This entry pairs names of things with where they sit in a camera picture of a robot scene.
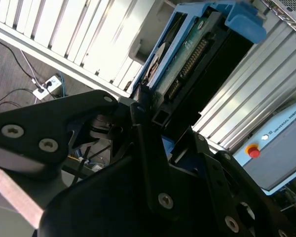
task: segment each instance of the green circuit board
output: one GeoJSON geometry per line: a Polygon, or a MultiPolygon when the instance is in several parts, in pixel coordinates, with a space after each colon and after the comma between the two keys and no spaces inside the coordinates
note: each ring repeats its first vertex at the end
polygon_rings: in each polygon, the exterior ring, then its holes
{"type": "Polygon", "coordinates": [[[154,105],[156,105],[159,99],[165,95],[170,87],[175,89],[175,83],[178,79],[178,75],[182,73],[186,67],[188,67],[187,64],[189,60],[191,61],[193,53],[197,51],[197,47],[200,46],[200,41],[208,32],[208,22],[208,18],[201,17],[188,33],[182,46],[174,56],[172,62],[156,87],[152,99],[154,105]]]}

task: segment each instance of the blue cable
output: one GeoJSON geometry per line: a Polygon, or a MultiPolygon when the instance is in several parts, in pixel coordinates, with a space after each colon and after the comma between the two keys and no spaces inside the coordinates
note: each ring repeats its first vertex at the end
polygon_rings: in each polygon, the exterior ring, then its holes
{"type": "Polygon", "coordinates": [[[60,75],[60,78],[61,78],[61,82],[63,84],[63,97],[65,97],[65,80],[64,80],[63,75],[61,74],[60,71],[59,71],[59,75],[60,75]]]}

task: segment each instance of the white metal panel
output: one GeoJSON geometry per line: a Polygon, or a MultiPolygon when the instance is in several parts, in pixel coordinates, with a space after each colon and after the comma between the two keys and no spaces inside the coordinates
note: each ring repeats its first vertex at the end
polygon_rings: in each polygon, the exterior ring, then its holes
{"type": "Polygon", "coordinates": [[[155,0],[0,0],[0,37],[12,37],[9,42],[14,45],[23,42],[31,48],[27,52],[54,67],[64,67],[68,75],[90,87],[102,85],[113,94],[128,96],[131,90],[124,91],[125,86],[141,66],[125,68],[123,63],[127,60],[126,64],[132,64],[128,59],[130,44],[154,3],[155,0]],[[14,24],[16,29],[7,28],[14,24]],[[96,57],[96,62],[87,58],[89,54],[96,57]]]}
{"type": "Polygon", "coordinates": [[[5,22],[6,15],[8,13],[10,0],[1,0],[0,1],[0,21],[5,22]]]}
{"type": "MultiPolygon", "coordinates": [[[[137,78],[138,77],[138,75],[139,75],[139,73],[141,72],[142,69],[143,69],[143,66],[141,65],[139,67],[139,69],[138,69],[137,74],[134,76],[134,78],[137,78]]],[[[130,86],[128,87],[128,89],[126,91],[127,93],[131,94],[133,92],[133,86],[134,86],[134,84],[135,84],[135,80],[133,80],[132,83],[130,84],[130,86]]]]}
{"type": "Polygon", "coordinates": [[[10,0],[8,13],[6,16],[6,25],[13,27],[13,22],[16,14],[16,9],[18,8],[19,0],[10,0]]]}
{"type": "Polygon", "coordinates": [[[267,18],[267,38],[253,46],[193,128],[225,149],[233,149],[296,91],[296,33],[272,12],[267,18]]]}
{"type": "Polygon", "coordinates": [[[46,0],[41,13],[34,40],[48,47],[56,22],[63,4],[63,0],[46,0]]]}
{"type": "Polygon", "coordinates": [[[68,54],[68,60],[72,62],[77,56],[78,50],[80,49],[80,46],[84,39],[85,34],[87,33],[91,20],[94,16],[94,13],[98,8],[99,1],[100,0],[91,0],[91,2],[89,3],[88,9],[85,13],[81,26],[79,27],[77,35],[75,36],[75,39],[73,41],[73,44],[68,54]]]}
{"type": "Polygon", "coordinates": [[[16,30],[18,32],[24,33],[26,22],[30,14],[31,5],[32,5],[32,0],[22,1],[20,16],[19,16],[18,24],[16,26],[16,30]]]}
{"type": "Polygon", "coordinates": [[[42,46],[34,40],[26,37],[25,35],[17,32],[13,28],[0,22],[0,39],[7,43],[20,48],[24,52],[32,55],[33,57],[41,60],[42,62],[64,72],[65,74],[73,77],[74,79],[82,82],[83,84],[94,88],[103,89],[110,92],[115,97],[118,95],[129,96],[123,90],[113,86],[107,81],[99,78],[98,76],[84,70],[79,65],[67,60],[52,50],[42,46]]]}
{"type": "Polygon", "coordinates": [[[74,62],[77,64],[77,65],[80,65],[82,63],[82,60],[83,58],[85,57],[86,55],[86,52],[88,50],[88,47],[93,39],[93,36],[95,35],[96,33],[96,30],[98,28],[98,25],[100,24],[101,22],[101,19],[103,17],[103,15],[105,15],[105,11],[108,12],[109,9],[107,9],[108,7],[108,4],[110,3],[111,0],[101,0],[96,12],[95,12],[95,15],[92,19],[92,22],[89,26],[89,29],[83,39],[83,42],[80,46],[80,49],[78,51],[78,54],[74,60],[74,62]]]}
{"type": "Polygon", "coordinates": [[[127,70],[127,73],[123,77],[123,80],[121,81],[118,87],[122,90],[125,90],[126,85],[134,80],[134,77],[137,75],[138,70],[141,68],[141,66],[142,65],[138,62],[133,61],[132,65],[127,70]]]}
{"type": "Polygon", "coordinates": [[[131,14],[125,18],[121,24],[121,31],[112,46],[107,49],[107,53],[103,56],[103,62],[110,61],[109,64],[102,63],[100,65],[100,76],[108,80],[114,80],[118,73],[118,69],[123,64],[140,26],[151,9],[154,0],[137,0],[131,14]]]}
{"type": "Polygon", "coordinates": [[[24,30],[24,35],[29,38],[32,36],[32,31],[33,31],[35,20],[36,20],[37,14],[38,14],[40,2],[41,2],[41,0],[33,0],[32,4],[31,4],[29,17],[26,22],[26,26],[25,26],[25,30],[24,30]]]}
{"type": "Polygon", "coordinates": [[[124,76],[126,75],[128,69],[132,65],[133,60],[129,57],[126,58],[125,62],[123,63],[122,67],[118,69],[118,73],[113,81],[113,85],[119,86],[121,81],[123,80],[124,76]]]}
{"type": "Polygon", "coordinates": [[[93,42],[85,60],[84,68],[95,73],[100,70],[104,64],[109,64],[107,60],[108,49],[112,45],[114,35],[117,33],[118,27],[129,9],[132,0],[115,0],[103,26],[93,42]]]}
{"type": "Polygon", "coordinates": [[[78,20],[86,0],[68,1],[66,10],[61,19],[59,29],[53,42],[52,50],[62,56],[65,55],[70,40],[74,34],[78,20]]]}

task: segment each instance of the screw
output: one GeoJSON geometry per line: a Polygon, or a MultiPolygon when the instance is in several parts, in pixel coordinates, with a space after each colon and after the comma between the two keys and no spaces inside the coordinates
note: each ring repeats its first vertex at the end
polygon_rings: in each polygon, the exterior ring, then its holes
{"type": "Polygon", "coordinates": [[[158,200],[161,206],[163,206],[166,209],[172,209],[173,208],[173,200],[172,198],[165,193],[160,193],[158,196],[158,200]]]}
{"type": "Polygon", "coordinates": [[[231,160],[230,155],[228,155],[227,153],[225,153],[224,156],[225,156],[225,158],[226,158],[227,160],[231,160]]]}
{"type": "Polygon", "coordinates": [[[198,134],[197,137],[199,140],[204,141],[204,137],[201,134],[198,134]]]}
{"type": "Polygon", "coordinates": [[[280,237],[287,237],[287,235],[285,234],[285,232],[282,231],[282,230],[278,230],[278,234],[280,235],[280,237]]]}
{"type": "Polygon", "coordinates": [[[110,98],[110,97],[108,97],[108,96],[104,96],[104,99],[106,100],[106,101],[108,101],[108,102],[112,102],[113,100],[110,98]]]}
{"type": "Polygon", "coordinates": [[[238,223],[230,216],[225,217],[226,225],[235,233],[239,232],[238,223]]]}
{"type": "Polygon", "coordinates": [[[200,30],[204,25],[204,21],[201,21],[197,27],[198,30],[200,30]]]}
{"type": "Polygon", "coordinates": [[[1,133],[9,138],[19,138],[23,136],[24,130],[18,125],[8,124],[1,129],[1,133]]]}
{"type": "Polygon", "coordinates": [[[38,146],[42,151],[51,152],[51,153],[57,151],[58,149],[58,143],[55,140],[50,138],[42,139],[39,142],[38,146]]]}

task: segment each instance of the gray floor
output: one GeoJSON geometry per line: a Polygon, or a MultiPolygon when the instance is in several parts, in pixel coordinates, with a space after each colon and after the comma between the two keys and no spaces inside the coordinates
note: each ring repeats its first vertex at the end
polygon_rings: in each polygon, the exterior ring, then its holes
{"type": "MultiPolygon", "coordinates": [[[[25,71],[27,71],[27,73],[31,75],[32,73],[30,71],[30,68],[28,67],[26,61],[20,53],[20,50],[11,45],[9,45],[9,47],[13,50],[25,71]]],[[[39,82],[43,83],[51,78],[53,75],[58,73],[58,71],[53,67],[37,60],[30,55],[26,56],[37,72],[37,79],[39,80],[39,82]]],[[[68,75],[63,76],[65,79],[65,88],[67,95],[75,95],[92,90],[91,88],[74,80],[68,75]]],[[[5,96],[8,92],[17,88],[28,88],[31,90],[36,89],[30,78],[25,75],[19,68],[11,52],[0,45],[0,98],[5,96]]],[[[17,91],[9,95],[6,99],[4,99],[4,101],[13,101],[22,106],[28,106],[34,103],[35,98],[33,95],[25,91],[17,91]]],[[[15,109],[15,107],[10,104],[4,104],[0,106],[0,112],[11,109],[15,109]]]]}

